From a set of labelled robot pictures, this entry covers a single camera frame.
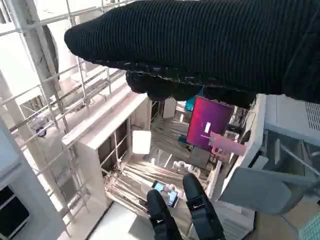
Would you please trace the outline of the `bare black left hand, blue tape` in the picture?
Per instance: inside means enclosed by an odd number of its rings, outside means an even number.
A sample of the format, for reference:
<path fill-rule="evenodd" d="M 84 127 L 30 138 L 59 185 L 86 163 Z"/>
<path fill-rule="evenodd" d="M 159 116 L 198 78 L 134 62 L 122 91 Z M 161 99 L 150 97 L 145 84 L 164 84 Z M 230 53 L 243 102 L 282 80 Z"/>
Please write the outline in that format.
<path fill-rule="evenodd" d="M 225 234 L 218 215 L 197 177 L 186 174 L 183 179 L 186 205 L 200 240 L 224 240 Z M 147 193 L 147 211 L 155 240 L 181 240 L 182 236 L 162 195 L 156 189 Z"/>

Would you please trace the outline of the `black knitted gloved right hand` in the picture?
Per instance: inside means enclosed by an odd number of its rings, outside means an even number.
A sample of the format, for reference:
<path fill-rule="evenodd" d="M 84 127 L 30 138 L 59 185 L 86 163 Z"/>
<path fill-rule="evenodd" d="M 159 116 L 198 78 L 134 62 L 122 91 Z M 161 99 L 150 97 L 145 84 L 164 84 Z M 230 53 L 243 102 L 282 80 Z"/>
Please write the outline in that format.
<path fill-rule="evenodd" d="M 125 71 L 153 101 L 247 109 L 257 94 L 320 101 L 317 0 L 140 0 L 64 34 L 72 54 Z"/>

